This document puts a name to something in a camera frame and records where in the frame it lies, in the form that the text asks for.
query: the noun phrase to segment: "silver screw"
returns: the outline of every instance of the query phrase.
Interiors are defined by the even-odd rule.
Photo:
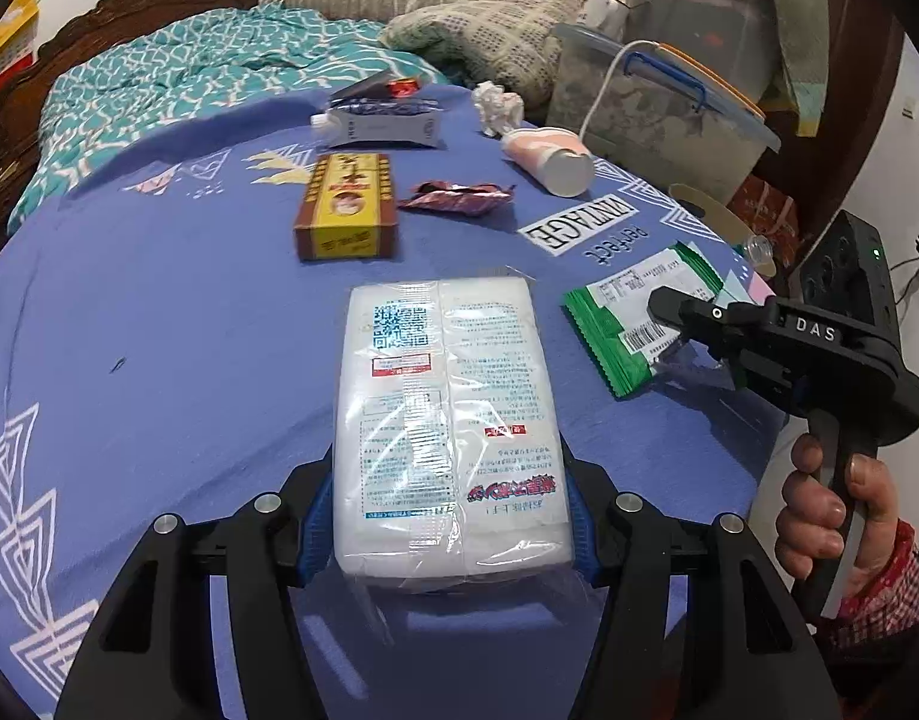
[[[724,514],[720,517],[720,528],[727,533],[743,533],[743,519],[736,514]]]
[[[616,496],[616,505],[624,512],[639,512],[643,508],[643,499],[636,493],[621,493]]]
[[[259,498],[253,501],[253,508],[256,509],[257,512],[260,512],[260,514],[269,514],[279,509],[281,503],[283,502],[276,493],[263,493]]]
[[[165,536],[166,533],[173,531],[178,524],[179,520],[176,519],[175,514],[160,514],[154,522],[154,531]]]

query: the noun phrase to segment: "teal patterned quilt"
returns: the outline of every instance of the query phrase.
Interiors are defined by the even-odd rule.
[[[331,88],[391,68],[444,77],[378,40],[377,22],[324,19],[271,2],[211,10],[113,47],[67,71],[40,122],[39,167],[10,214],[10,234],[51,194],[62,194],[146,133],[183,119],[302,89]]]

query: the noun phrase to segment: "carved wooden headboard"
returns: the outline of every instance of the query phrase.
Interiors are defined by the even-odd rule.
[[[39,164],[40,111],[58,77],[120,43],[213,8],[250,8],[257,0],[100,0],[44,43],[34,66],[0,90],[0,169],[16,169],[0,186],[0,250],[7,218]]]

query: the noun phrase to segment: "blue handle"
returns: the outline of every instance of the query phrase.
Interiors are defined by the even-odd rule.
[[[666,76],[669,76],[671,79],[674,79],[674,81],[678,81],[683,86],[686,86],[689,89],[696,90],[699,95],[699,99],[696,101],[696,109],[701,110],[702,108],[706,108],[706,87],[703,85],[701,81],[694,79],[693,76],[690,76],[690,74],[685,73],[685,71],[682,71],[681,69],[677,67],[669,65],[666,62],[663,62],[659,59],[656,59],[655,57],[646,55],[645,53],[629,52],[624,57],[624,62],[623,62],[624,76],[629,75],[629,63],[634,59],[639,59],[645,65],[650,65],[651,67],[660,71],[660,73],[666,74]]]

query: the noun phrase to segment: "pillow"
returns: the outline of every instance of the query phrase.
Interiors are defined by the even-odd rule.
[[[494,81],[528,109],[549,100],[557,77],[559,41],[549,30],[576,22],[582,0],[459,0],[391,20],[380,41],[413,52],[453,83]]]

